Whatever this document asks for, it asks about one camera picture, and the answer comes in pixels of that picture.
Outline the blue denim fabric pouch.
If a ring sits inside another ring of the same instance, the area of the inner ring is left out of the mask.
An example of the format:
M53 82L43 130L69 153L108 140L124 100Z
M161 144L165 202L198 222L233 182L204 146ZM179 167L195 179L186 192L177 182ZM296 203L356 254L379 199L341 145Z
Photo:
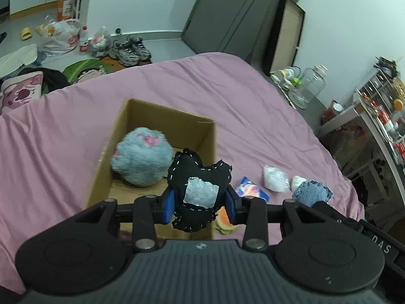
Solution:
M292 193L292 199L312 207L317 202L328 203L334 193L328 186L317 180L305 180Z

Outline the black stitched heart cushion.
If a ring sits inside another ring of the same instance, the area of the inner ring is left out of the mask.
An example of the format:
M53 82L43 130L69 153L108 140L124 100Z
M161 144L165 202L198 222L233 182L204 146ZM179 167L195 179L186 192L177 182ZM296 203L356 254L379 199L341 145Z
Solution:
M173 227L194 233L213 222L224 205L231 172L232 166L222 160L204 165L189 148L177 152L168 169L168 185L175 199Z

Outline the hamburger plush toy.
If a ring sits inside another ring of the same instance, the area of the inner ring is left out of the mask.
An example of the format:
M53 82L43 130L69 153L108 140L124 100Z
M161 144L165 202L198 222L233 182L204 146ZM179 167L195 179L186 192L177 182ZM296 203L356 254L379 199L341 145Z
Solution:
M215 229L222 235L229 235L237 231L240 225L230 223L226 209L221 207L216 215Z

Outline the brown cardboard box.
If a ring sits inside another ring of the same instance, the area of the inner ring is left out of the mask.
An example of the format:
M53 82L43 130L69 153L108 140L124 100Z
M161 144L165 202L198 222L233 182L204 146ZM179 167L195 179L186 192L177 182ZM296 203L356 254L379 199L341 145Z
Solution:
M113 226L127 224L132 239L213 237L212 221L176 230L172 216L185 190L211 180L216 163L212 119L141 100L127 100L102 152L87 205L117 203Z

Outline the pink bed sheet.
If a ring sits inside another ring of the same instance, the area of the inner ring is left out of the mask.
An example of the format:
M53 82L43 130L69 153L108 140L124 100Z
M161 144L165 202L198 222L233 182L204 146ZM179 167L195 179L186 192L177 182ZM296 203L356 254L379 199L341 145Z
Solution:
M365 216L356 190L304 118L237 56L202 53L133 67L53 91L1 116L1 285L26 239L81 211L123 103L137 98L216 122L216 156L260 185L265 165L318 180L344 216Z

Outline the white desk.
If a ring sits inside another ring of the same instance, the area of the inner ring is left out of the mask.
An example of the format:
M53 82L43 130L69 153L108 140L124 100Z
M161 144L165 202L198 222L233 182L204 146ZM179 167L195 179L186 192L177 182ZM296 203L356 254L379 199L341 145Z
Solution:
M400 153L395 150L394 140L389 136L384 125L372 112L372 105L368 103L357 90L353 94L353 103L339 115L325 123L318 129L319 138L326 136L332 131L347 126L350 122L362 120L363 126L370 132L375 142L379 145L389 167L393 169L393 175L401 178L404 182L404 162L401 162Z

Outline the grey fluffy plush toy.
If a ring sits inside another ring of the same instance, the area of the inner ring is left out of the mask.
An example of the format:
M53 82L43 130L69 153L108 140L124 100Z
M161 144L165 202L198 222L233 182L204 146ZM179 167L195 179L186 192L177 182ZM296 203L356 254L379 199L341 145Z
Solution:
M162 132L138 127L116 145L111 169L132 185L150 187L167 174L173 154Z

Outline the white plastic shopping bag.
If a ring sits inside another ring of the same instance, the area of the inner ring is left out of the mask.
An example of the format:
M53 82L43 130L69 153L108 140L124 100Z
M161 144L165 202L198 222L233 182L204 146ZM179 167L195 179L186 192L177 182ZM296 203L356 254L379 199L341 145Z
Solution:
M38 49L48 56L63 55L74 50L78 43L81 23L75 18L55 21L51 19L42 30Z

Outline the white paper ball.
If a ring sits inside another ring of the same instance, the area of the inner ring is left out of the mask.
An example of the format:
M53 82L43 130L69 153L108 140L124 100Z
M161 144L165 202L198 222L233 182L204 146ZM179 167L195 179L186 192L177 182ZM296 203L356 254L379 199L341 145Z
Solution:
M306 182L306 178L300 177L300 176L293 176L291 178L291 182L290 182L290 189L291 192L294 193L295 190L303 183Z

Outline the white stuffing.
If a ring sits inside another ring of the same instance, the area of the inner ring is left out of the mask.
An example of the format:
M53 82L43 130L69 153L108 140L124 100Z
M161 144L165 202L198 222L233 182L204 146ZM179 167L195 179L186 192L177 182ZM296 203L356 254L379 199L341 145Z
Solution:
M265 165L263 168L264 187L272 192L287 192L290 189L290 183L287 173L279 168Z

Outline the clear bag of trash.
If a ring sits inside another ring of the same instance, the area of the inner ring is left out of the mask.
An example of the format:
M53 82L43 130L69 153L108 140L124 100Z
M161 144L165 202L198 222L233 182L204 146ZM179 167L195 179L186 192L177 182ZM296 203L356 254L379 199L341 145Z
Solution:
M105 26L101 26L90 40L89 51L94 58L103 58L112 45L111 35Z

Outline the clear large water jug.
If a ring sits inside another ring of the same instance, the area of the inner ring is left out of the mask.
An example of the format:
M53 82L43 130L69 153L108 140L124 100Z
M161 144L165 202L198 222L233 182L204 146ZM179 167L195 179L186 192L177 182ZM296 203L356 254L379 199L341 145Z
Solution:
M328 68L324 65L315 65L303 71L299 78L299 86L288 92L288 97L296 107L305 110L309 103L323 91L327 72Z

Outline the blue tissue packet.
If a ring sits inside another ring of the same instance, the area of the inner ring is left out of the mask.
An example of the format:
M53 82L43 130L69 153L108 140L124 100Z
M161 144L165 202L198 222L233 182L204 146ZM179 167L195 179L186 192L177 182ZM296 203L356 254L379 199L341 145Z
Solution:
M235 192L239 197L252 196L259 197L266 202L269 202L270 196L253 183L248 177L244 176L235 188Z

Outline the floor water bottle red label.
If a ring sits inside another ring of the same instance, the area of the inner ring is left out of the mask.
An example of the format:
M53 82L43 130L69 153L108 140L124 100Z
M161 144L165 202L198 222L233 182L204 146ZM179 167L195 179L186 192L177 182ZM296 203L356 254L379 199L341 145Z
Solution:
M80 29L78 46L80 52L85 52L89 48L89 36L86 25L82 26Z

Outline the grey door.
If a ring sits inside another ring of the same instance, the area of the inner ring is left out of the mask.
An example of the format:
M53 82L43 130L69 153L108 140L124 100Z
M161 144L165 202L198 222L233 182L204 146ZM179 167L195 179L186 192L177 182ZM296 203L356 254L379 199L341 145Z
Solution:
M196 0L182 40L195 53L229 53L258 67L280 1Z

